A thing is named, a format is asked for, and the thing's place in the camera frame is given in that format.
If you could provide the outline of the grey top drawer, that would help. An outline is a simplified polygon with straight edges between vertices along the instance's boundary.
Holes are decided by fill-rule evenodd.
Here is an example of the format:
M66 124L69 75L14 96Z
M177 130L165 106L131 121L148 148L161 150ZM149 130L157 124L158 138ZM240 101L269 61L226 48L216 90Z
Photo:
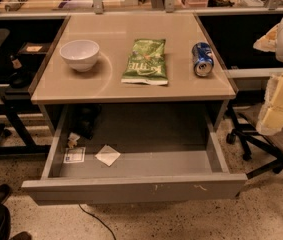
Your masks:
M76 108L65 107L40 179L22 185L39 205L229 199L247 180L230 173L202 104L104 104L78 141L84 161L64 163ZM110 167L95 157L104 145L120 153Z

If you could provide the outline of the white square paper packet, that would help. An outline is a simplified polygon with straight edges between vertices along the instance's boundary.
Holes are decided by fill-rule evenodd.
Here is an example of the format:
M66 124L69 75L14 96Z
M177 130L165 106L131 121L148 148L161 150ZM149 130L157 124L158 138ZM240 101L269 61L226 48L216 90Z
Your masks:
M111 146L104 145L95 157L110 167L120 157L120 153Z

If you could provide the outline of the green chip bag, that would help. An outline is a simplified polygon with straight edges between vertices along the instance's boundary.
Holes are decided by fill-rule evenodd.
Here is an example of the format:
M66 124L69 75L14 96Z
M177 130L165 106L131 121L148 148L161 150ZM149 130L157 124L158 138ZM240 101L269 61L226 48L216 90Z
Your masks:
M167 85L165 43L165 39L135 39L121 82Z

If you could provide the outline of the white label card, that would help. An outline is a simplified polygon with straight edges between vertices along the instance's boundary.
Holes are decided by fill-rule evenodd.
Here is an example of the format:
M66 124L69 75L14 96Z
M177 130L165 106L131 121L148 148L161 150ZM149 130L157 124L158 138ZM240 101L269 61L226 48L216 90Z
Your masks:
M81 163L84 161L85 148L75 147L67 148L64 154L64 163Z

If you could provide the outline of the small crumpled paper scrap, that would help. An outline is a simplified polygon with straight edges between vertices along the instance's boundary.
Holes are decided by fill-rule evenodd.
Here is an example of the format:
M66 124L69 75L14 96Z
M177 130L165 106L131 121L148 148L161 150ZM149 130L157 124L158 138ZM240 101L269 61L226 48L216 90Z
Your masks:
M68 137L68 143L67 143L68 147L69 148L76 147L79 139L80 136L78 134L71 132Z

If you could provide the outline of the white ceramic bowl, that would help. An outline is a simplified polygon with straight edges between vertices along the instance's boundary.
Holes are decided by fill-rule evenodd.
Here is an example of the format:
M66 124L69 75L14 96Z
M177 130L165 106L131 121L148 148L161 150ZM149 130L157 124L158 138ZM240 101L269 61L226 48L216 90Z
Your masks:
M64 44L59 54L70 68L86 72L96 64L99 51L99 45L92 40L74 40Z

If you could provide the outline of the blue soda can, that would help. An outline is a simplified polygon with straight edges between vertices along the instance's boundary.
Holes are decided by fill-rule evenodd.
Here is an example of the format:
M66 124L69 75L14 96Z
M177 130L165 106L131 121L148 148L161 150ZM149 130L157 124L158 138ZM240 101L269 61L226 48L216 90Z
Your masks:
M192 48L193 70L197 76L206 77L214 67L211 47L205 42L199 42Z

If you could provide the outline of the black object inside drawer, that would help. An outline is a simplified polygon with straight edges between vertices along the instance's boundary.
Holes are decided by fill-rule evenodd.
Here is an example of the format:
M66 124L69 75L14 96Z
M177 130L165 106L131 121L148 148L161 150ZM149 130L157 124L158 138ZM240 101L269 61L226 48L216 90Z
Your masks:
M75 110L73 132L87 139L93 137L95 121L101 112L98 104L80 105Z

